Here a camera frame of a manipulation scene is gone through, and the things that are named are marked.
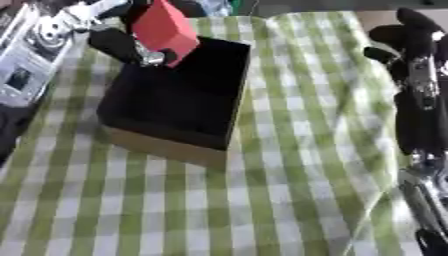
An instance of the checkered tablecloth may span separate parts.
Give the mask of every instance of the checkered tablecloth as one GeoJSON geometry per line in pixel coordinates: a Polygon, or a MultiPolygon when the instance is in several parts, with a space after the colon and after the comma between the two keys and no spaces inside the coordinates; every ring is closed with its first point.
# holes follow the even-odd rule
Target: checkered tablecloth
{"type": "Polygon", "coordinates": [[[420,255],[394,85],[355,15],[191,24],[252,45],[227,169],[110,145],[95,110],[120,66],[80,44],[0,171],[0,255],[420,255]]]}

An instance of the wire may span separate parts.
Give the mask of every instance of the wire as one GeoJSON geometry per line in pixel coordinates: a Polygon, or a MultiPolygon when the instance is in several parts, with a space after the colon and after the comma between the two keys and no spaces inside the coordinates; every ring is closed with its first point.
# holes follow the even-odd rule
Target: wire
{"type": "Polygon", "coordinates": [[[250,9],[250,12],[248,16],[252,16],[255,12],[255,8],[257,8],[258,4],[260,4],[261,0],[255,0],[254,4],[252,5],[252,8],[250,9]]]}

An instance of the red block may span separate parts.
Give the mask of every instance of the red block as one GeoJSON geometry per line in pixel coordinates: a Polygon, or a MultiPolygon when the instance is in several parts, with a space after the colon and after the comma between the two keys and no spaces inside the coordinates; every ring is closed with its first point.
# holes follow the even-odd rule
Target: red block
{"type": "Polygon", "coordinates": [[[151,7],[133,24],[137,39],[152,51],[171,49],[177,60],[168,64],[176,66],[193,51],[199,40],[181,11],[166,0],[154,0],[151,7]]]}

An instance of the gingham cloth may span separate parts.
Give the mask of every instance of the gingham cloth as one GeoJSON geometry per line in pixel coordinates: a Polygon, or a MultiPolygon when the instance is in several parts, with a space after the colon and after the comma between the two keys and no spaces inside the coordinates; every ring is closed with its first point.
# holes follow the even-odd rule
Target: gingham cloth
{"type": "Polygon", "coordinates": [[[356,16],[191,24],[252,45],[227,169],[109,144],[95,110],[120,67],[84,43],[0,172],[0,255],[420,255],[394,84],[356,16]]]}

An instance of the robotic hand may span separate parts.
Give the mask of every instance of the robotic hand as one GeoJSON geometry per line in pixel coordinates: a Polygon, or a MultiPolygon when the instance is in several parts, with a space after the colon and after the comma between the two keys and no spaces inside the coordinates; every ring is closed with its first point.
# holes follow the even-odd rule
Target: robotic hand
{"type": "Polygon", "coordinates": [[[90,32],[92,47],[125,63],[159,65],[176,58],[169,51],[149,51],[131,35],[130,26],[148,8],[146,0],[73,2],[13,0],[0,10],[0,168],[34,118],[77,33],[90,32]],[[102,19],[115,16],[128,33],[102,26],[102,19]]]}
{"type": "Polygon", "coordinates": [[[411,157],[399,188],[420,226],[417,241],[425,256],[448,255],[448,35],[415,11],[399,9],[397,18],[401,25],[370,31],[397,53],[367,47],[364,55],[386,65],[399,88],[396,137],[411,157]]]}

